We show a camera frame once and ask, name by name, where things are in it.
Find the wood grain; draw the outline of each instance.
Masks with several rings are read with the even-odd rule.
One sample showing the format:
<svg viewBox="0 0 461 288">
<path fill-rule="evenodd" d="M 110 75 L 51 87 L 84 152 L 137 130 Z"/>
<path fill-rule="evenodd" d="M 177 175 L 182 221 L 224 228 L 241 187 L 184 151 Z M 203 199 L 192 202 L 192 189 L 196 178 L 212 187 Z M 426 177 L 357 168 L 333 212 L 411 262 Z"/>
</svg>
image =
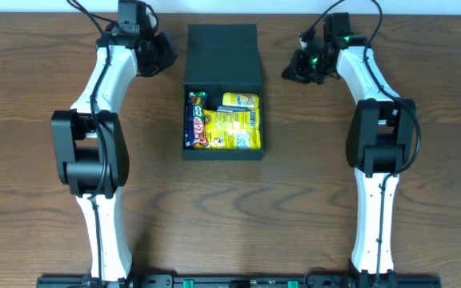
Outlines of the wood grain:
<svg viewBox="0 0 461 288">
<path fill-rule="evenodd" d="M 356 187 L 344 142 L 355 109 L 343 81 L 280 78 L 310 15 L 162 14 L 173 67 L 130 85 L 121 119 L 131 169 L 123 198 L 138 268 L 182 273 L 301 274 L 345 270 Z M 376 16 L 352 16 L 369 34 Z M 257 23 L 266 81 L 261 162 L 180 157 L 188 23 Z M 50 116 L 79 96 L 96 29 L 81 14 L 0 14 L 0 286 L 44 273 L 87 273 L 80 209 L 58 180 Z M 395 199 L 398 272 L 433 272 L 461 287 L 461 17 L 386 16 L 374 43 L 387 81 L 413 98 L 423 129 Z"/>
</svg>

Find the wooden tabletop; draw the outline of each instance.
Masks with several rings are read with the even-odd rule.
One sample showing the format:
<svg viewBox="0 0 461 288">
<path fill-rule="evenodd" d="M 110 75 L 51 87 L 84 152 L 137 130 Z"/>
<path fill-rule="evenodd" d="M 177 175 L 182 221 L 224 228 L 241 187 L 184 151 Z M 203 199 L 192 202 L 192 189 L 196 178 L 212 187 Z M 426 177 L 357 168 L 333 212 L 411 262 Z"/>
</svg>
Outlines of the wooden tabletop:
<svg viewBox="0 0 461 288">
<path fill-rule="evenodd" d="M 343 80 L 318 86 L 280 77 L 299 46 L 297 33 L 314 20 L 160 15 L 178 60 L 154 78 L 136 78 L 120 116 L 130 154 L 124 218 L 137 268 L 347 268 L 357 191 L 344 146 L 355 103 Z M 361 34 L 376 22 L 351 16 Z M 181 159 L 189 23 L 257 23 L 266 95 L 262 161 Z M 0 286 L 34 286 L 44 273 L 89 273 L 85 222 L 58 180 L 50 117 L 83 91 L 97 38 L 81 14 L 0 14 Z M 461 287 L 461 17 L 385 16 L 374 51 L 390 85 L 415 100 L 423 130 L 420 156 L 395 198 L 395 269 L 438 273 L 445 287 Z"/>
</svg>

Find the black box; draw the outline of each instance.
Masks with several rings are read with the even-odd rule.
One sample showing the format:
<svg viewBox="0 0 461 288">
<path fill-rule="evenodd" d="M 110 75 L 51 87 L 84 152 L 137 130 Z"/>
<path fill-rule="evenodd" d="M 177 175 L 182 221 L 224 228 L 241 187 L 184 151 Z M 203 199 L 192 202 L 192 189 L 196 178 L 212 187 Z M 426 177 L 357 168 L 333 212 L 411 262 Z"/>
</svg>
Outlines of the black box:
<svg viewBox="0 0 461 288">
<path fill-rule="evenodd" d="M 260 150 L 195 150 L 182 136 L 182 156 L 189 160 L 260 160 L 264 157 L 263 74 L 255 24 L 189 25 L 184 71 L 184 106 L 190 92 L 208 93 L 206 107 L 216 110 L 225 92 L 259 95 Z M 186 127 L 186 109 L 184 109 Z"/>
</svg>

